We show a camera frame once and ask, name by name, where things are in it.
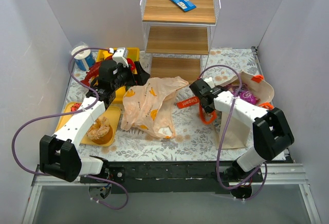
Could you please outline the banana print plastic bag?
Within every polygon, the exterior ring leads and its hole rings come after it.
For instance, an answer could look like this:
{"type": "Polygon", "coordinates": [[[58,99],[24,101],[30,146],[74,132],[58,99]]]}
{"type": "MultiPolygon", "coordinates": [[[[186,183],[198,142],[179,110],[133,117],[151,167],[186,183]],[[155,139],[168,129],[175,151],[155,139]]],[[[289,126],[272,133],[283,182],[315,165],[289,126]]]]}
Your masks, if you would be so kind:
{"type": "Polygon", "coordinates": [[[138,128],[155,138],[176,136],[172,109],[177,92],[188,82],[181,77],[150,78],[143,86],[133,86],[124,94],[121,129],[138,128]]]}

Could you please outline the blue snack packet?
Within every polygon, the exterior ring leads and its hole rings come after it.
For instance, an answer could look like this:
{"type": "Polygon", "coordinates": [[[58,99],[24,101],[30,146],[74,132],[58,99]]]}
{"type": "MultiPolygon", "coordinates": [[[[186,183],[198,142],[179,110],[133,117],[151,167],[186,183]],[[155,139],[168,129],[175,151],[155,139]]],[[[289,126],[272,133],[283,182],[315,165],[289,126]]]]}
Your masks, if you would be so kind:
{"type": "Polygon", "coordinates": [[[196,6],[189,0],[170,0],[177,5],[183,12],[194,10],[196,6]]]}

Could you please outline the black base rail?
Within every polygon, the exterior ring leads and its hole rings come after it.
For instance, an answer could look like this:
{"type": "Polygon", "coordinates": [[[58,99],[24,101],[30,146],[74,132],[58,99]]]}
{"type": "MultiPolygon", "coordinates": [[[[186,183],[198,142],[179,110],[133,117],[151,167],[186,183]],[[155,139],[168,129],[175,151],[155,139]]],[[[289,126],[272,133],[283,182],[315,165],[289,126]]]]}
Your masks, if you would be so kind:
{"type": "Polygon", "coordinates": [[[119,183],[129,193],[226,193],[215,161],[106,162],[99,178],[119,183]]]}

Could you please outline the red frosted donut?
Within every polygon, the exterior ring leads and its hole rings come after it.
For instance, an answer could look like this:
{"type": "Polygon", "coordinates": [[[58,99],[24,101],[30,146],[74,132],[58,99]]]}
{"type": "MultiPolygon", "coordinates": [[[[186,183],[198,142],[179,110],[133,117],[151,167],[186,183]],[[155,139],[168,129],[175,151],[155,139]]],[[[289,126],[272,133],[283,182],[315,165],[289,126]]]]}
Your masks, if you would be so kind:
{"type": "Polygon", "coordinates": [[[75,102],[75,103],[71,103],[71,105],[69,106],[70,107],[70,111],[73,112],[73,111],[77,111],[81,106],[81,103],[79,102],[75,102]]]}

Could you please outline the blue wrapped paper roll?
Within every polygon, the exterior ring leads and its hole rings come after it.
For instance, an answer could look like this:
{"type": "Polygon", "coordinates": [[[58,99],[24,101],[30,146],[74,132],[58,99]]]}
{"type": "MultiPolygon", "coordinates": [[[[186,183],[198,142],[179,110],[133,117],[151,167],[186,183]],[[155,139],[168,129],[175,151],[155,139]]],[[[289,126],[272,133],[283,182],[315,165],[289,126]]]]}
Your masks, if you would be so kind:
{"type": "Polygon", "coordinates": [[[95,64],[95,59],[93,58],[90,49],[77,53],[74,59],[78,68],[82,71],[89,71],[89,69],[95,64]]]}

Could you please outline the red toy lobster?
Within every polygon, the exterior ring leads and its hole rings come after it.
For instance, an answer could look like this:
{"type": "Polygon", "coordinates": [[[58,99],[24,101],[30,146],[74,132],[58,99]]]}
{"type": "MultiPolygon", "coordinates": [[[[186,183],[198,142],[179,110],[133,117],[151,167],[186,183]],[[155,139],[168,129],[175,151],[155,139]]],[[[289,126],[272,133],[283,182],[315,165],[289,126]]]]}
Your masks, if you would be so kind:
{"type": "Polygon", "coordinates": [[[95,78],[99,74],[99,67],[102,61],[96,62],[87,72],[85,78],[81,81],[82,84],[86,86],[90,86],[90,80],[95,78]]]}

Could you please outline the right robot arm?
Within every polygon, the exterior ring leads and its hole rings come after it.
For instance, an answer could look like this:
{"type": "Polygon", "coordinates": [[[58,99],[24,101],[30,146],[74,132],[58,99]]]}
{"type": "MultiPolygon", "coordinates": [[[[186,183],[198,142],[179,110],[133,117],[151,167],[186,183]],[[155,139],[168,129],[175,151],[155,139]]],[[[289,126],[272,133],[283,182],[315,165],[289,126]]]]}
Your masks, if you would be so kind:
{"type": "Polygon", "coordinates": [[[272,161],[278,154],[291,146],[295,139],[282,110],[275,107],[267,110],[252,105],[223,87],[211,87],[205,80],[198,79],[190,89],[199,99],[206,113],[215,110],[231,116],[252,129],[253,147],[238,157],[223,175],[240,180],[265,161],[272,161]]]}

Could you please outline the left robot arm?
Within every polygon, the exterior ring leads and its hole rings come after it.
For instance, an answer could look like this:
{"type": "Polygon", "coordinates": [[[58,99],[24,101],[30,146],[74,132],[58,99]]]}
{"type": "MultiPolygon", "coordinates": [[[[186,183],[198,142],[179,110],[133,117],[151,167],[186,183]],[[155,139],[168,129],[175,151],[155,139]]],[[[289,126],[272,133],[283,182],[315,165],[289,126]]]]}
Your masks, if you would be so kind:
{"type": "Polygon", "coordinates": [[[116,90],[123,86],[143,86],[150,78],[140,62],[134,64],[135,72],[130,66],[114,60],[100,63],[98,76],[88,86],[88,93],[77,112],[52,136],[41,138],[41,172],[68,182],[79,176],[102,174],[105,161],[94,156],[80,158],[77,148],[89,128],[113,102],[116,90]]]}

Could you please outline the purple snack bag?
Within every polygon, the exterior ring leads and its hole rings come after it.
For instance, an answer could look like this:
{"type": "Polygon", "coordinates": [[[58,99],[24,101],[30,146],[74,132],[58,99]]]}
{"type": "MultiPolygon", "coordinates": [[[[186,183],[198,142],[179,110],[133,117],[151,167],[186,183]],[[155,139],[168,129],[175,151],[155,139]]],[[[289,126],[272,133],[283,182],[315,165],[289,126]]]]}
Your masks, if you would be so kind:
{"type": "MultiPolygon", "coordinates": [[[[226,86],[227,90],[230,91],[232,94],[236,93],[237,89],[239,88],[239,83],[231,83],[226,86]]],[[[238,96],[253,105],[256,105],[259,102],[259,98],[257,98],[248,88],[246,84],[242,84],[241,89],[238,91],[238,96]]]]}

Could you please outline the beige canvas tote bag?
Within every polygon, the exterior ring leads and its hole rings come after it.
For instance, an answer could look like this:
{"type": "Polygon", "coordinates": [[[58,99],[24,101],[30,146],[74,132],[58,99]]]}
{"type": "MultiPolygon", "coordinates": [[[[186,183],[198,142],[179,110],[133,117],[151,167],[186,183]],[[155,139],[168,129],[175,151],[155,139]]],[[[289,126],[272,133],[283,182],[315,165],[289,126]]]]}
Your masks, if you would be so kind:
{"type": "Polygon", "coordinates": [[[219,138],[222,135],[225,136],[222,148],[225,150],[244,148],[247,146],[254,119],[264,116],[267,109],[273,109],[271,101],[275,95],[274,88],[264,80],[262,75],[251,75],[244,71],[241,71],[238,77],[234,76],[220,84],[220,87],[225,90],[214,99],[214,106],[217,112],[222,113],[221,130],[218,132],[219,138]],[[226,88],[231,83],[239,83],[239,88],[234,94],[226,88]],[[243,83],[260,99],[256,105],[238,96],[243,83]]]}

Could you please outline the yellow vegetable bin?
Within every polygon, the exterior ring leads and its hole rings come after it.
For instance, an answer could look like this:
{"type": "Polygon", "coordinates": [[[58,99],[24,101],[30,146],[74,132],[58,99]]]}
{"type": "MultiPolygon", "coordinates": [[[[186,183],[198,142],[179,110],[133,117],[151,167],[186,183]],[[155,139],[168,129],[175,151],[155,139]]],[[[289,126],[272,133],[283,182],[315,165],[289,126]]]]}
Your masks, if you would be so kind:
{"type": "MultiPolygon", "coordinates": [[[[133,74],[137,74],[137,70],[136,70],[136,66],[135,66],[135,62],[139,61],[139,55],[140,55],[140,50],[139,48],[136,47],[128,47],[127,48],[127,61],[128,63],[131,65],[131,70],[133,74]]],[[[96,65],[99,62],[104,61],[105,59],[110,57],[110,53],[108,53],[107,51],[104,50],[99,50],[98,54],[96,56],[96,65]]],[[[124,96],[124,94],[126,93],[126,87],[121,87],[116,91],[116,97],[113,100],[113,104],[120,104],[122,103],[122,98],[124,96]]]]}

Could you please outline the floral table mat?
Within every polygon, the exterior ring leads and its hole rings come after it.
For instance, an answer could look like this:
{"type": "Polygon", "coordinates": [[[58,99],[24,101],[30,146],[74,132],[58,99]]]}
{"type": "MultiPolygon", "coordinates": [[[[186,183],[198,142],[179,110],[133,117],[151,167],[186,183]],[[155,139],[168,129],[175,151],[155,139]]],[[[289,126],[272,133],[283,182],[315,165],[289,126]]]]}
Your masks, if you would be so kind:
{"type": "MultiPolygon", "coordinates": [[[[224,64],[237,71],[258,75],[258,65],[251,49],[219,48],[202,57],[201,68],[210,65],[224,64]]],[[[213,68],[204,76],[212,76],[215,84],[229,80],[235,74],[229,69],[213,68]]],[[[65,104],[82,102],[87,89],[70,79],[65,104]]],[[[172,118],[176,131],[175,138],[154,138],[144,131],[131,128],[124,131],[120,122],[115,133],[114,142],[110,146],[94,146],[80,144],[78,152],[83,156],[99,156],[109,161],[213,161],[216,160],[216,145],[220,141],[220,118],[214,124],[205,125],[199,117],[198,105],[179,109],[176,103],[172,109],[172,118]]],[[[233,161],[253,145],[252,132],[249,133],[244,148],[222,149],[220,159],[233,161]]]]}

